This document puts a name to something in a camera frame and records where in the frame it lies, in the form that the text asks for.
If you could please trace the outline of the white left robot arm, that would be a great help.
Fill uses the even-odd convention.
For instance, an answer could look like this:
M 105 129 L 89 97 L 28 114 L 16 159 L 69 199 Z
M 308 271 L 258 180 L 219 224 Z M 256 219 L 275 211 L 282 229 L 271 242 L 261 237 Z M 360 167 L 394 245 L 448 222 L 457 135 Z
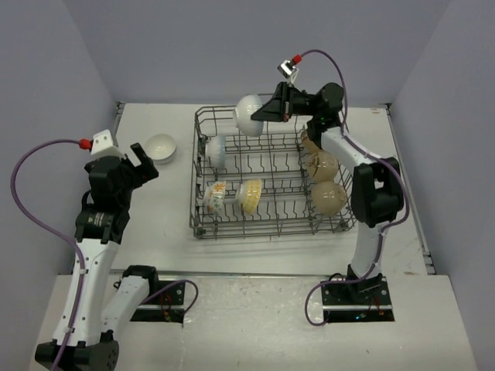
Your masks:
M 84 166 L 90 188 L 75 222 L 75 260 L 67 301 L 53 337 L 36 347 L 35 361 L 49 370 L 113 370 L 118 337 L 141 303 L 161 293 L 155 267 L 131 265 L 110 303 L 105 285 L 130 220 L 132 193 L 156 179 L 158 170 L 139 143 L 134 165 L 115 145 L 94 139 Z

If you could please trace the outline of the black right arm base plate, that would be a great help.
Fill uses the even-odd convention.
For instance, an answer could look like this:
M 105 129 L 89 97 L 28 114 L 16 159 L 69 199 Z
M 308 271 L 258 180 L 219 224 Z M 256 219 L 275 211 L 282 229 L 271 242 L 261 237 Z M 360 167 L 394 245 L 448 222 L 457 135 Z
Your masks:
M 331 278 L 331 284 L 321 287 L 325 324 L 395 320 L 387 279 L 382 274 L 358 284 L 339 284 L 343 277 L 337 274 Z

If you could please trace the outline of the light blue bowl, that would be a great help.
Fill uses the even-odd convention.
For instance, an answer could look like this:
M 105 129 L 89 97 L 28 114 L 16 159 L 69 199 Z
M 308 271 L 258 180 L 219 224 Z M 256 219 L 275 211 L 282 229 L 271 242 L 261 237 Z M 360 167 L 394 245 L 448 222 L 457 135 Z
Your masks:
M 155 134 L 144 145 L 145 153 L 156 165 L 170 162 L 176 153 L 175 139 L 168 134 Z
M 254 138 L 262 135 L 265 123 L 251 118 L 251 115 L 261 107 L 262 101 L 257 94 L 244 96 L 238 101 L 232 113 L 234 126 L 240 133 Z

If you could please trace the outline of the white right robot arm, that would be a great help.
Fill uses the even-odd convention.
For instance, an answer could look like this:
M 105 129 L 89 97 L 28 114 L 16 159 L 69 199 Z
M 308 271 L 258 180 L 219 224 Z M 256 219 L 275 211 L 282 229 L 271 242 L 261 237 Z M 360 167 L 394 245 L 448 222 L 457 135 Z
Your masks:
M 344 89 L 328 83 L 315 94 L 280 82 L 268 101 L 252 115 L 256 121 L 286 122 L 293 116 L 308 116 L 309 139 L 336 157 L 352 175 L 350 205 L 358 222 L 355 254 L 348 266 L 346 297 L 355 304 L 365 302 L 381 275 L 381 253 L 388 229 L 398 225 L 401 210 L 408 210 L 406 188 L 399 161 L 382 158 L 359 144 L 344 127 L 340 115 Z

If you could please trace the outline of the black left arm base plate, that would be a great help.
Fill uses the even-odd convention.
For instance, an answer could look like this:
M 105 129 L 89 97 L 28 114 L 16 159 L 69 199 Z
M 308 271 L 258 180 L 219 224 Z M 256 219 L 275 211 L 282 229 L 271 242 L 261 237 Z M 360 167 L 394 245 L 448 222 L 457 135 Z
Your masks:
M 177 284 L 144 305 L 140 305 L 131 317 L 131 321 L 182 324 L 185 311 L 185 286 L 185 283 Z

